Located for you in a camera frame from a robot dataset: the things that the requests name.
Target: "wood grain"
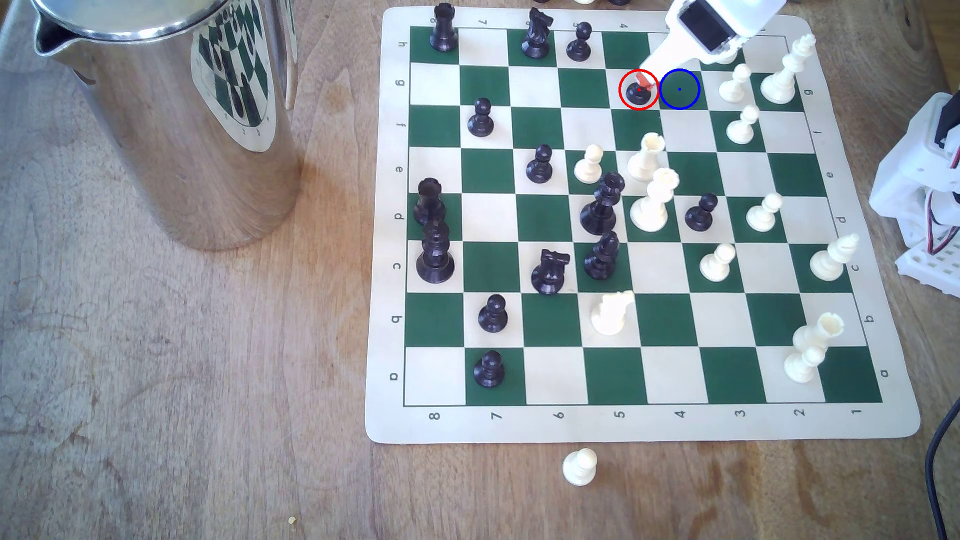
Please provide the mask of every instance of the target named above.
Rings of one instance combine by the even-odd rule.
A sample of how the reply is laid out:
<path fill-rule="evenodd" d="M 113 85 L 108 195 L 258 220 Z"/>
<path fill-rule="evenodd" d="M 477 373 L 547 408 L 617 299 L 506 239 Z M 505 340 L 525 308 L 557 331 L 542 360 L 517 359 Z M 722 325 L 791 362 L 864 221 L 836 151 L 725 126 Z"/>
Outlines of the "wood grain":
<path fill-rule="evenodd" d="M 151 221 L 14 2 L 0 33 L 0 538 L 932 537 L 923 457 L 960 394 L 960 300 L 901 280 L 896 225 L 866 206 L 880 158 L 947 88 L 916 0 L 784 12 L 818 37 L 919 434 L 599 444 L 582 488 L 560 473 L 578 445 L 364 433 L 379 31 L 400 4 L 297 2 L 303 192 L 262 241 L 200 253 Z M 955 427 L 937 459 L 951 536 L 958 445 Z"/>

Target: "white pawn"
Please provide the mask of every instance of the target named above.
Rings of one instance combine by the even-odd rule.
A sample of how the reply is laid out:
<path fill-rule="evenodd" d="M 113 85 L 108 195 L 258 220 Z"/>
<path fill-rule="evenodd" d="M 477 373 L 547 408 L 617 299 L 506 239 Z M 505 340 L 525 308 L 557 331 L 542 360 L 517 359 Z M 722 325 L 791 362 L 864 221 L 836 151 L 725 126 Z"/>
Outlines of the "white pawn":
<path fill-rule="evenodd" d="M 730 244 L 720 244 L 713 253 L 700 259 L 700 273 L 712 282 L 721 282 L 730 274 L 730 262 L 736 250 Z"/>
<path fill-rule="evenodd" d="M 636 180 L 650 180 L 654 171 L 660 168 L 657 156 L 666 148 L 661 135 L 649 133 L 640 140 L 640 151 L 630 156 L 627 172 Z"/>
<path fill-rule="evenodd" d="M 634 302 L 634 291 L 626 290 L 603 295 L 600 304 L 590 313 L 593 328 L 604 335 L 615 335 L 623 330 L 627 306 Z"/>
<path fill-rule="evenodd" d="M 827 248 L 818 251 L 810 258 L 810 271 L 825 282 L 832 282 L 843 275 L 843 265 L 850 262 L 860 235 L 851 233 L 840 236 L 827 244 Z"/>
<path fill-rule="evenodd" d="M 774 228 L 777 218 L 774 214 L 783 206 L 783 197 L 779 193 L 771 193 L 763 201 L 747 210 L 747 225 L 759 233 L 766 233 Z"/>
<path fill-rule="evenodd" d="M 760 83 L 760 93 L 770 103 L 789 103 L 796 90 L 793 87 L 793 76 L 806 68 L 806 59 L 813 54 L 813 44 L 817 38 L 807 34 L 793 42 L 790 52 L 783 57 L 783 69 L 767 75 Z"/>
<path fill-rule="evenodd" d="M 733 78 L 720 84 L 720 97 L 730 103 L 736 103 L 743 99 L 747 81 L 750 81 L 750 75 L 753 73 L 746 63 L 741 63 L 733 69 Z"/>
<path fill-rule="evenodd" d="M 573 166 L 573 176 L 584 184 L 596 184 L 600 180 L 603 170 L 600 168 L 600 160 L 603 159 L 603 148 L 596 144 L 591 144 L 584 152 L 584 158 L 577 161 Z"/>
<path fill-rule="evenodd" d="M 666 225 L 666 204 L 673 199 L 673 190 L 680 185 L 676 171 L 666 167 L 657 169 L 654 180 L 647 185 L 647 196 L 630 206 L 630 221 L 641 231 L 655 233 Z"/>
<path fill-rule="evenodd" d="M 597 454 L 589 448 L 564 458 L 564 478 L 573 485 L 587 485 L 597 474 Z"/>

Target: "black chess piece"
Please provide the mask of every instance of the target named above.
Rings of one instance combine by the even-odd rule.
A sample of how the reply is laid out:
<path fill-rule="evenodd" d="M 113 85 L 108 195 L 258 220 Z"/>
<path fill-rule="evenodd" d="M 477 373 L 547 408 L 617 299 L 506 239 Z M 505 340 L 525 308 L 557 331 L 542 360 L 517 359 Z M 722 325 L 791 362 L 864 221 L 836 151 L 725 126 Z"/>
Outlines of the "black chess piece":
<path fill-rule="evenodd" d="M 599 236 L 613 230 L 616 225 L 613 206 L 620 202 L 623 187 L 623 177 L 618 173 L 609 172 L 604 175 L 603 183 L 593 192 L 595 200 L 580 210 L 580 224 L 585 231 Z"/>
<path fill-rule="evenodd" d="M 417 257 L 417 273 L 428 283 L 443 283 L 453 275 L 450 256 L 450 228 L 438 219 L 423 227 L 423 253 Z"/>
<path fill-rule="evenodd" d="M 534 184 L 543 184 L 553 176 L 553 165 L 550 164 L 550 158 L 553 157 L 553 150 L 546 144 L 537 147 L 534 158 L 527 163 L 527 178 Z"/>
<path fill-rule="evenodd" d="M 467 131 L 475 136 L 487 136 L 493 133 L 493 119 L 490 118 L 490 100 L 482 97 L 473 104 L 474 115 L 467 120 Z"/>
<path fill-rule="evenodd" d="M 577 25 L 577 38 L 566 45 L 566 55 L 573 61 L 586 61 L 590 58 L 590 45 L 587 40 L 593 27 L 588 22 L 582 22 Z"/>
<path fill-rule="evenodd" d="M 497 333 L 507 326 L 507 301 L 499 294 L 492 294 L 487 304 L 480 308 L 477 315 L 480 328 L 491 333 Z"/>
<path fill-rule="evenodd" d="M 700 198 L 696 207 L 686 211 L 684 221 L 686 225 L 694 231 L 703 232 L 713 225 L 713 209 L 717 208 L 717 196 L 713 193 L 706 193 Z"/>
<path fill-rule="evenodd" d="M 530 282 L 540 294 L 557 294 L 564 286 L 564 268 L 570 256 L 550 250 L 540 251 L 540 264 L 530 275 Z"/>
<path fill-rule="evenodd" d="M 550 36 L 551 24 L 553 17 L 537 8 L 530 8 L 530 28 L 527 29 L 527 37 L 520 43 L 520 50 L 527 58 L 539 59 L 550 53 L 547 37 Z"/>
<path fill-rule="evenodd" d="M 442 2 L 433 9 L 433 18 L 437 24 L 430 34 L 430 46 L 446 53 L 457 48 L 457 31 L 453 29 L 453 6 Z"/>
<path fill-rule="evenodd" d="M 620 239 L 614 231 L 605 233 L 593 244 L 590 255 L 584 259 L 584 270 L 595 280 L 605 280 L 616 270 L 616 256 L 619 255 Z"/>
<path fill-rule="evenodd" d="M 503 368 L 503 357 L 497 351 L 486 351 L 477 363 L 473 364 L 473 380 L 477 384 L 487 388 L 493 388 L 501 382 L 506 375 Z"/>
<path fill-rule="evenodd" d="M 440 183 L 435 178 L 424 178 L 417 185 L 417 193 L 420 198 L 414 205 L 414 219 L 421 225 L 426 222 L 444 221 L 446 218 L 446 205 L 440 200 L 442 192 Z"/>

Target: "green square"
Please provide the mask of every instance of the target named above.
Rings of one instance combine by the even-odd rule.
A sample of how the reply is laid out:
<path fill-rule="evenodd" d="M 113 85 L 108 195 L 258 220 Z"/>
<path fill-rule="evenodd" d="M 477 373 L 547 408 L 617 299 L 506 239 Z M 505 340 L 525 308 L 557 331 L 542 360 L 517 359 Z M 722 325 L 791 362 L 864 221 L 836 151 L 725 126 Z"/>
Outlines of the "green square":
<path fill-rule="evenodd" d="M 460 63 L 460 53 L 454 48 L 442 53 L 430 46 L 431 26 L 410 27 L 410 62 L 420 63 Z"/>
<path fill-rule="evenodd" d="M 663 133 L 659 110 L 613 109 L 610 113 L 616 150 L 638 151 L 644 135 Z"/>
<path fill-rule="evenodd" d="M 613 275 L 605 280 L 595 280 L 588 276 L 584 269 L 584 259 L 592 253 L 593 245 L 578 243 L 573 246 L 573 257 L 569 266 L 577 265 L 577 291 L 620 292 L 633 289 L 634 282 L 630 277 L 630 254 L 627 250 L 627 242 L 621 239 L 620 248 L 617 250 L 616 269 L 613 271 Z"/>
<path fill-rule="evenodd" d="M 407 293 L 407 347 L 463 347 L 464 295 L 459 293 Z"/>
<path fill-rule="evenodd" d="M 733 225 L 733 239 L 737 242 L 785 243 L 783 221 L 780 214 L 774 215 L 774 228 L 766 233 L 756 231 L 747 224 L 747 212 L 758 206 L 763 197 L 727 197 L 727 210 Z"/>
<path fill-rule="evenodd" d="M 717 152 L 765 152 L 763 131 L 760 129 L 759 122 L 754 122 L 754 138 L 747 144 L 737 144 L 727 137 L 727 126 L 733 120 L 739 119 L 739 110 L 710 111 L 710 123 L 713 124 L 713 139 L 717 143 Z"/>
<path fill-rule="evenodd" d="M 403 216 L 403 219 L 407 221 L 408 240 L 423 240 L 423 225 L 417 223 L 417 220 L 414 219 L 414 206 L 417 205 L 419 198 L 420 196 L 417 193 L 407 194 L 407 215 Z M 463 211 L 460 206 L 460 193 L 444 193 L 440 196 L 440 200 L 444 201 L 446 207 L 444 222 L 450 228 L 450 241 L 462 240 L 464 234 L 461 225 Z"/>
<path fill-rule="evenodd" d="M 810 270 L 810 258 L 826 248 L 827 244 L 790 244 L 790 257 L 793 258 L 793 270 L 797 274 L 800 292 L 853 292 L 846 268 L 832 282 L 821 280 Z"/>
<path fill-rule="evenodd" d="M 669 158 L 670 168 L 677 171 L 680 177 L 675 195 L 723 195 L 723 180 L 720 178 L 716 153 L 670 152 Z"/>
<path fill-rule="evenodd" d="M 793 332 L 806 325 L 799 294 L 748 294 L 750 323 L 758 347 L 793 345 Z"/>
<path fill-rule="evenodd" d="M 485 97 L 491 105 L 510 105 L 510 73 L 507 67 L 460 66 L 460 105 L 473 105 Z"/>
<path fill-rule="evenodd" d="M 520 292 L 516 242 L 464 242 L 466 292 Z"/>
<path fill-rule="evenodd" d="M 700 360 L 711 405 L 767 403 L 753 347 L 702 348 Z"/>
<path fill-rule="evenodd" d="M 580 109 L 609 109 L 607 72 L 603 69 L 558 69 L 560 105 Z"/>
<path fill-rule="evenodd" d="M 523 374 L 523 349 L 496 349 L 503 360 L 503 382 L 493 388 L 477 384 L 473 366 L 490 349 L 464 350 L 464 376 L 467 378 L 467 405 L 527 405 Z"/>
<path fill-rule="evenodd" d="M 552 32 L 546 38 L 546 42 L 550 44 L 550 52 L 540 59 L 528 58 L 527 55 L 523 54 L 520 44 L 525 37 L 527 37 L 526 30 L 507 30 L 507 62 L 509 65 L 557 67 L 557 43 L 553 39 Z"/>
<path fill-rule="evenodd" d="M 513 150 L 464 148 L 460 163 L 464 193 L 514 192 Z"/>
<path fill-rule="evenodd" d="M 580 347 L 577 295 L 528 293 L 521 298 L 526 347 Z"/>
<path fill-rule="evenodd" d="M 777 193 L 784 197 L 826 197 L 816 154 L 767 154 Z"/>
<path fill-rule="evenodd" d="M 584 349 L 587 403 L 647 405 L 640 349 Z"/>
<path fill-rule="evenodd" d="M 878 404 L 874 363 L 866 347 L 830 347 L 820 364 L 820 384 L 829 404 Z"/>
<path fill-rule="evenodd" d="M 460 146 L 460 108 L 411 105 L 410 146 Z"/>
<path fill-rule="evenodd" d="M 510 109 L 514 124 L 514 148 L 537 148 L 548 144 L 550 148 L 564 148 L 564 122 L 560 109 L 513 107 Z"/>
<path fill-rule="evenodd" d="M 688 294 L 637 294 L 636 322 L 644 347 L 696 347 Z"/>
<path fill-rule="evenodd" d="M 716 248 L 716 244 L 684 244 L 686 281 L 690 284 L 690 292 L 743 292 L 743 280 L 740 279 L 740 265 L 736 257 L 730 261 L 730 274 L 721 282 L 712 282 L 700 272 L 700 260 Z"/>
<path fill-rule="evenodd" d="M 572 241 L 566 195 L 517 195 L 516 230 L 521 242 Z"/>

